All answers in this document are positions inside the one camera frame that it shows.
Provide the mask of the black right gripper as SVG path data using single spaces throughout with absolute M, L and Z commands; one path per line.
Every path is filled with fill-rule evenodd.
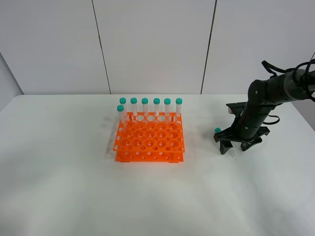
M 233 148 L 231 142 L 241 143 L 242 151 L 258 144 L 257 139 L 269 134 L 269 129 L 262 124 L 275 107 L 275 105 L 256 106 L 246 103 L 242 114 L 235 116 L 231 126 L 217 134 L 220 153 L 225 155 Z

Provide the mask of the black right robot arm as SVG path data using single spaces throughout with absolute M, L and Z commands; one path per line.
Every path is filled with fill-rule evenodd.
M 296 69 L 268 80 L 255 80 L 248 90 L 247 102 L 229 103 L 227 107 L 234 114 L 232 125 L 214 134 L 224 155 L 233 147 L 232 142 L 241 144 L 242 151 L 262 142 L 261 136 L 270 130 L 263 126 L 265 119 L 277 106 L 312 99 L 315 91 L 315 72 Z

